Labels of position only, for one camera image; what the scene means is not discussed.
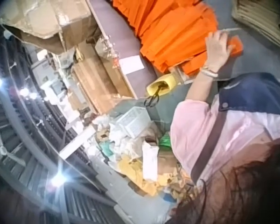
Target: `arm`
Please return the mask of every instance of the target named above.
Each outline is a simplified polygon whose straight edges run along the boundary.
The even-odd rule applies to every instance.
[[[232,50],[231,46],[227,47],[227,40],[227,33],[217,31],[214,34],[209,34],[205,39],[208,58],[204,67],[207,67],[214,73],[218,73],[220,68],[226,63]],[[193,84],[190,86],[186,99],[206,101],[212,82],[212,77],[199,72]]]

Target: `navy blue apron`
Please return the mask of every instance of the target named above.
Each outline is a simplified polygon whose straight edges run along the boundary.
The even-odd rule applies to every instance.
[[[280,83],[270,73],[248,73],[233,79],[220,90],[217,119],[191,171],[194,183],[197,183],[216,147],[228,110],[280,115]]]

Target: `white paper sheet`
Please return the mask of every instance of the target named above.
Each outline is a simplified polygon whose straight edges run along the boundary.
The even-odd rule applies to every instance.
[[[151,146],[145,141],[142,145],[143,164],[142,173],[144,180],[158,180],[158,146]]]
[[[139,55],[122,58],[119,60],[119,64],[124,75],[144,69]]]

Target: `pink shirt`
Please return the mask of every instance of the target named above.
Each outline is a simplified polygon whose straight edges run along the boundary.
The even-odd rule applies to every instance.
[[[205,102],[187,99],[180,102],[175,110],[170,129],[171,145],[189,175],[215,123],[218,107],[216,95],[211,108]],[[280,115],[228,111],[217,146],[200,178],[206,181],[264,132],[272,140],[280,138]]]

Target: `button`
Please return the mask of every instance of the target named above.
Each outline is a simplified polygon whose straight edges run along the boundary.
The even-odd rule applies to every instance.
[[[227,108],[228,107],[228,103],[222,103],[222,107],[223,108]]]

